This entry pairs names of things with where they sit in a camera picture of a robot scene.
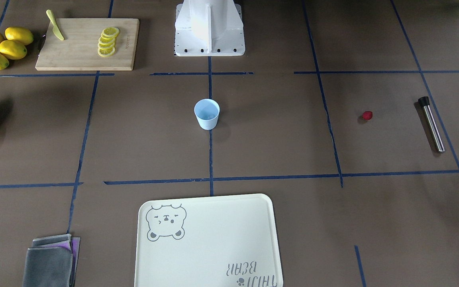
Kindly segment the light blue plastic cup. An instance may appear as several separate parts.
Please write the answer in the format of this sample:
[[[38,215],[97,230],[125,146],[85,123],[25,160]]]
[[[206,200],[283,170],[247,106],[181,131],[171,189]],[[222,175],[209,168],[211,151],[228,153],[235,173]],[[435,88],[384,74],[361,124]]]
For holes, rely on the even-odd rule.
[[[218,123],[220,106],[213,99],[202,99],[195,104],[194,114],[202,129],[212,130]]]

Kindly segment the cream bear serving tray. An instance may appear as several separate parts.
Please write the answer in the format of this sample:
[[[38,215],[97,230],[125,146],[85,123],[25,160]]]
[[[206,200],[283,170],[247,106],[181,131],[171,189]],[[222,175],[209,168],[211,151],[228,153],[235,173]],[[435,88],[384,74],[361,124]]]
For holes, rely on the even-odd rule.
[[[148,201],[138,212],[135,287],[282,287],[265,194]]]

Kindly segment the red strawberry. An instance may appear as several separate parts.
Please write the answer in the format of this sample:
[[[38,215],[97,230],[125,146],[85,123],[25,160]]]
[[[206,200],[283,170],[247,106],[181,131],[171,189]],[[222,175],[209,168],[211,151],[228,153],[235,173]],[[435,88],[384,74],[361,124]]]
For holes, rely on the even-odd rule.
[[[365,121],[371,120],[373,118],[373,112],[372,111],[365,111],[361,115],[361,118]]]

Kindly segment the lemon slice stack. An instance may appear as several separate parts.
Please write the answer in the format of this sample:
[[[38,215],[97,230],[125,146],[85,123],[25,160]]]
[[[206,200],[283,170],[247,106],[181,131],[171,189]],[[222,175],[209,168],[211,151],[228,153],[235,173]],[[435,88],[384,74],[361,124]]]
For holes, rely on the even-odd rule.
[[[97,44],[97,54],[100,57],[110,57],[116,53],[116,40],[120,34],[118,27],[106,27],[100,34]]]

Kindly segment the steel muddler rod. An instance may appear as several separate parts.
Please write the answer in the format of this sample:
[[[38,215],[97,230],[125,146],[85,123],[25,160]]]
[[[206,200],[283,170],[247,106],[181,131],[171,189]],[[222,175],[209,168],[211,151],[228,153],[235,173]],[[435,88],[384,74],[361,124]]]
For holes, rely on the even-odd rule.
[[[424,116],[426,117],[426,121],[430,130],[430,134],[432,136],[433,143],[435,144],[436,151],[440,154],[445,153],[445,147],[441,140],[441,136],[439,134],[439,130],[435,121],[435,118],[432,114],[430,99],[428,96],[423,96],[418,99],[419,106],[423,110]]]

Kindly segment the folded grey cloth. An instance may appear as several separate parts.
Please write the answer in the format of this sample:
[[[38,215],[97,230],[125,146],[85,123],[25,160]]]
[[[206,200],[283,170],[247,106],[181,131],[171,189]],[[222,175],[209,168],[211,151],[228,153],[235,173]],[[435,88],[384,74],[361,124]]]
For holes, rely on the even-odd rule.
[[[23,287],[74,287],[80,237],[71,234],[35,238],[27,249]]]

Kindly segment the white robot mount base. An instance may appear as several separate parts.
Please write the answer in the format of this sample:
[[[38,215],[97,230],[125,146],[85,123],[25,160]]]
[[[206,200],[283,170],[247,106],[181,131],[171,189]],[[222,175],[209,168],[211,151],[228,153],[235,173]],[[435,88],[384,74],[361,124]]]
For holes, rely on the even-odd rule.
[[[233,0],[184,0],[176,6],[175,56],[242,56],[245,49],[242,9]]]

